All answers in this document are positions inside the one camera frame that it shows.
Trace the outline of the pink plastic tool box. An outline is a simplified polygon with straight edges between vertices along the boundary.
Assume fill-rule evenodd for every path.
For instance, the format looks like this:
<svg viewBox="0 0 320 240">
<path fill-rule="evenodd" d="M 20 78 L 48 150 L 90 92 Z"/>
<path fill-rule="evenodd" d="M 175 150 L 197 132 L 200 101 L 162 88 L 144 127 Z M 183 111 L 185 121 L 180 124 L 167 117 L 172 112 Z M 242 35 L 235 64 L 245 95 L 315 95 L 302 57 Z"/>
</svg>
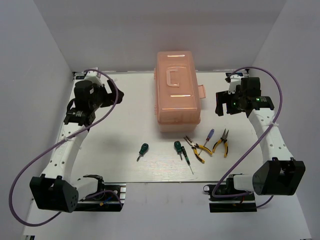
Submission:
<svg viewBox="0 0 320 240">
<path fill-rule="evenodd" d="M 154 69 L 155 115 L 162 133 L 194 131 L 201 122 L 201 99 L 206 98 L 199 85 L 190 51 L 157 53 Z"/>
</svg>

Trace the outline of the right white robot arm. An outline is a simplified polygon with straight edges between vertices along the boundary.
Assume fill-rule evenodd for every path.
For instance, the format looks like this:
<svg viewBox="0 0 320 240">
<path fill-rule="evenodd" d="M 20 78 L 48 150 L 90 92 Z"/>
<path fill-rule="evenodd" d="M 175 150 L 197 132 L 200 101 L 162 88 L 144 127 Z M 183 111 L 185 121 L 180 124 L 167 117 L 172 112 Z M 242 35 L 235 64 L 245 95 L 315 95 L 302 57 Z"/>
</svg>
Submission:
<svg viewBox="0 0 320 240">
<path fill-rule="evenodd" d="M 227 114 L 245 113 L 252 124 L 262 152 L 262 166 L 253 174 L 225 176 L 222 189 L 215 187 L 215 198 L 238 199 L 255 193 L 268 196 L 292 196 L 306 171 L 303 161 L 296 160 L 288 150 L 274 122 L 277 113 L 269 96 L 263 96 L 259 77 L 228 76 L 229 89 L 216 93 L 216 109 L 222 116 L 223 104 Z"/>
</svg>

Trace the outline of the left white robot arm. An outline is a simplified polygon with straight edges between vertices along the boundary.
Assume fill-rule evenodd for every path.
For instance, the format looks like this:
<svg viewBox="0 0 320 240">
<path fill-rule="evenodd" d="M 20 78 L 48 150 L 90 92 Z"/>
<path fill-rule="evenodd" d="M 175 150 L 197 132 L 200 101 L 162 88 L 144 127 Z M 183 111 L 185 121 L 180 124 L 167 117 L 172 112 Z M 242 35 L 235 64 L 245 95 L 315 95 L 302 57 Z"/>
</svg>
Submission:
<svg viewBox="0 0 320 240">
<path fill-rule="evenodd" d="M 41 210 L 73 212 L 80 200 L 92 196 L 99 200 L 105 196 L 103 177 L 87 174 L 71 181 L 72 169 L 80 147 L 96 118 L 96 111 L 119 104 L 124 93 L 107 80 L 111 92 L 104 84 L 80 80 L 74 86 L 74 98 L 66 109 L 60 135 L 62 144 L 53 149 L 48 165 L 40 176 L 32 177 L 29 186 L 36 205 Z"/>
</svg>

